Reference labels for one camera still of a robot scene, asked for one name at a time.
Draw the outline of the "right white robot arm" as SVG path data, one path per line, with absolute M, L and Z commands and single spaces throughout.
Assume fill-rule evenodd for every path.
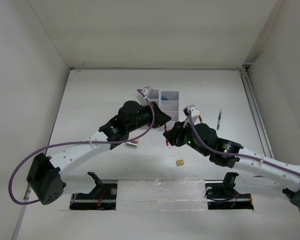
M 189 146 L 219 167 L 232 169 L 222 183 L 206 190 L 206 198 L 222 204 L 258 193 L 288 200 L 300 208 L 300 165 L 256 154 L 237 142 L 220 138 L 205 123 L 177 121 L 163 136 L 174 147 Z

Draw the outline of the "small tan eraser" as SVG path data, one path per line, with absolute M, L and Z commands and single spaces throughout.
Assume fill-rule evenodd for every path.
M 184 164 L 185 164 L 185 162 L 184 162 L 182 159 L 176 161 L 176 165 L 177 165 L 178 167 L 179 167 L 179 166 L 183 166 Z

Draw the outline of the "pink white mini stapler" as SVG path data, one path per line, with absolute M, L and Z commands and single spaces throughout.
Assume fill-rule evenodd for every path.
M 126 144 L 127 146 L 137 148 L 139 142 L 138 142 L 138 141 L 130 141 L 130 142 L 126 142 L 125 144 Z

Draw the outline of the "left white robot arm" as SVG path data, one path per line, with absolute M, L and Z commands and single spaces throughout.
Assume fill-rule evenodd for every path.
M 108 152 L 128 140 L 129 134 L 142 127 L 159 128 L 172 118 L 162 112 L 156 102 L 142 106 L 130 100 L 123 104 L 117 115 L 82 144 L 51 156 L 36 155 L 27 175 L 27 182 L 42 205 L 56 201 L 68 186 L 66 176 L 95 156 Z

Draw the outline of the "green pen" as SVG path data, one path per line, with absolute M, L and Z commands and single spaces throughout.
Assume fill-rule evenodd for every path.
M 218 119 L 217 119 L 217 126 L 216 126 L 217 131 L 220 129 L 221 117 L 222 117 L 222 108 L 220 108 L 218 112 Z

